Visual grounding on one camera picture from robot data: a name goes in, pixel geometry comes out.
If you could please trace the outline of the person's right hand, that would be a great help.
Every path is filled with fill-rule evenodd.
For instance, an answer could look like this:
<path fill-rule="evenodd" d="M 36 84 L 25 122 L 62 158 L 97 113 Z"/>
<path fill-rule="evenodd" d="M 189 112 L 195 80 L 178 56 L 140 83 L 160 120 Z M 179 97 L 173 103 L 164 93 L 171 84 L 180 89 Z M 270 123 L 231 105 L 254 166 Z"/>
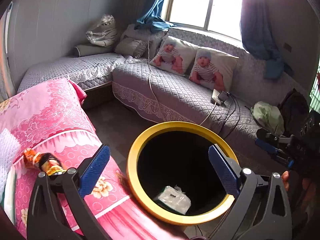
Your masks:
<path fill-rule="evenodd" d="M 289 190 L 289 187 L 290 187 L 290 182 L 289 182 L 290 172 L 289 172 L 289 171 L 285 171 L 285 172 L 281 175 L 281 179 L 282 179 L 282 181 L 283 181 L 285 190 L 288 191 L 288 190 Z"/>

